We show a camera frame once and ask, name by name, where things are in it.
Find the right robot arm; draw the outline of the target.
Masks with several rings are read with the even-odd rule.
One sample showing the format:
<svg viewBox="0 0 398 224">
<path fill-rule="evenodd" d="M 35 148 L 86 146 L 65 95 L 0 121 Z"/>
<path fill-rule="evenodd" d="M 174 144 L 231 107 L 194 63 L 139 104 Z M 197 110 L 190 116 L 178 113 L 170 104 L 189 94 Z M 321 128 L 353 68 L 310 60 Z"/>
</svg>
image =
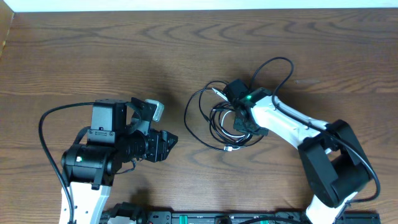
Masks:
<svg viewBox="0 0 398 224">
<path fill-rule="evenodd" d="M 314 193 L 305 211 L 310 223 L 334 223 L 376 175 L 351 126 L 313 119 L 281 102 L 265 88 L 249 89 L 241 80 L 223 90 L 239 121 L 235 130 L 280 136 L 298 150 Z"/>
</svg>

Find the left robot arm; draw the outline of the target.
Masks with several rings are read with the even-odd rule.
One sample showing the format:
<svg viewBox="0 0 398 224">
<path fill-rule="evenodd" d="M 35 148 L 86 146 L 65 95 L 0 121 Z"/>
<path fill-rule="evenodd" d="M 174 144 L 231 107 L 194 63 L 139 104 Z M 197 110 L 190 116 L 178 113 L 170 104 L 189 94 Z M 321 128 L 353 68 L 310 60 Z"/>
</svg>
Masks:
<svg viewBox="0 0 398 224">
<path fill-rule="evenodd" d="M 151 128 L 164 106 L 155 100 L 96 100 L 91 125 L 83 128 L 62 156 L 60 223 L 99 223 L 114 178 L 127 162 L 163 161 L 178 142 Z"/>
</svg>

